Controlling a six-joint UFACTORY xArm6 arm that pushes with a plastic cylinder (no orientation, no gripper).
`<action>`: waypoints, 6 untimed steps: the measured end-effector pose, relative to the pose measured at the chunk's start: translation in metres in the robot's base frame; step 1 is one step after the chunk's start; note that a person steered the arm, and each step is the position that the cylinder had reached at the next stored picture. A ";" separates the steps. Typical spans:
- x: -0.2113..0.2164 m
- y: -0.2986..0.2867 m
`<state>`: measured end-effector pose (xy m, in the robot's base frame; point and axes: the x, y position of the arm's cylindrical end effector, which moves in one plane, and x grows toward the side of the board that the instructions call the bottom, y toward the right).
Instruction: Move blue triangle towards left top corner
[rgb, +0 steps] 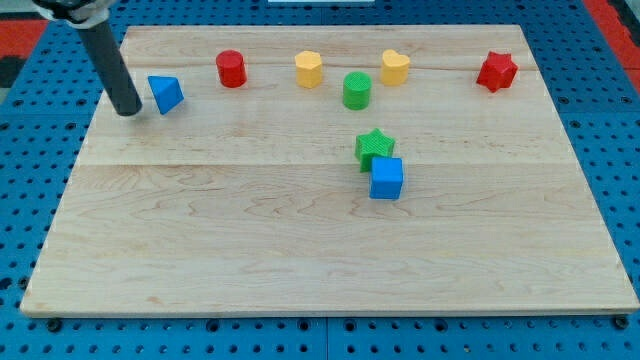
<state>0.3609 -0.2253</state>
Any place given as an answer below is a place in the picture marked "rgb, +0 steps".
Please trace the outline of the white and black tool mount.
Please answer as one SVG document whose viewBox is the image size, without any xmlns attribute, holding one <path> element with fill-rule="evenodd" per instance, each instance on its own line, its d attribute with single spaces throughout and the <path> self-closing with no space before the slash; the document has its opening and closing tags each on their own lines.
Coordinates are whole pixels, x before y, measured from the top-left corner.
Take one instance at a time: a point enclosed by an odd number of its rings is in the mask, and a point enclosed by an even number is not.
<svg viewBox="0 0 640 360">
<path fill-rule="evenodd" d="M 89 29 L 109 18 L 116 0 L 32 0 L 36 11 L 45 19 L 65 21 L 75 29 Z"/>
</svg>

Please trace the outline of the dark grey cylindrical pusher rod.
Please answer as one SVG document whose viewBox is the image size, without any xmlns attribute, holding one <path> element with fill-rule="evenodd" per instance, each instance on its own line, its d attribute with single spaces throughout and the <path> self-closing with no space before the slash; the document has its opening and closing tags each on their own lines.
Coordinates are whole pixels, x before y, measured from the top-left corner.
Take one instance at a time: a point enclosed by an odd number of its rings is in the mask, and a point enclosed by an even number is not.
<svg viewBox="0 0 640 360">
<path fill-rule="evenodd" d="M 78 34 L 115 112 L 133 116 L 142 102 L 107 20 Z"/>
</svg>

